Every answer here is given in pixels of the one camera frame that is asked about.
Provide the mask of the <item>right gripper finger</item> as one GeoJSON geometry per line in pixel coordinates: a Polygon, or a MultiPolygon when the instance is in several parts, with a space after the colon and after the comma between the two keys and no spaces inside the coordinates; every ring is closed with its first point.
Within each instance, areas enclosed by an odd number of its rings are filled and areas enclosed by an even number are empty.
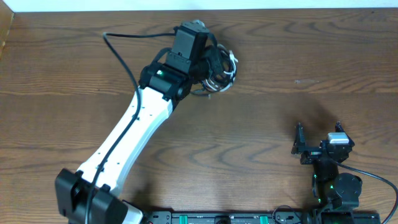
{"type": "Polygon", "coordinates": [[[294,152],[303,152],[305,147],[306,141],[303,133],[303,126],[301,123],[298,123],[295,127],[294,152]]]}
{"type": "Polygon", "coordinates": [[[344,133],[344,134],[346,134],[346,132],[345,132],[345,130],[343,129],[342,124],[341,124],[340,121],[337,121],[337,122],[335,123],[335,132],[336,132],[336,133],[344,133]]]}

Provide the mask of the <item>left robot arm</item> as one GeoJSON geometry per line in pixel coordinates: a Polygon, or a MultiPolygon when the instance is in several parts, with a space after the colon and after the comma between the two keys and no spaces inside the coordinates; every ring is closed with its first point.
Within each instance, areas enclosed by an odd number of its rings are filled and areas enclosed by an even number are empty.
{"type": "Polygon", "coordinates": [[[186,21],[134,80],[135,94],[126,112],[97,151],[72,172],[55,179],[58,209],[69,223],[140,223],[144,212],[119,195],[129,171],[156,129],[212,72],[214,35],[202,21],[186,21]]]}

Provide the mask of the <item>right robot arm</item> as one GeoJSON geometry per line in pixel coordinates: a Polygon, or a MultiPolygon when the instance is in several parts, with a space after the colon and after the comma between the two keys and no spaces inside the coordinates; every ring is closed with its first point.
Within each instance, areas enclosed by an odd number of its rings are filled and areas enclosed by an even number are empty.
{"type": "Polygon", "coordinates": [[[308,146],[303,126],[296,125],[292,154],[301,155],[302,165],[313,166],[312,192],[319,203],[302,214],[302,223],[354,223],[353,209],[359,206],[363,182],[357,175],[338,171],[353,147],[339,122],[318,146],[308,146]]]}

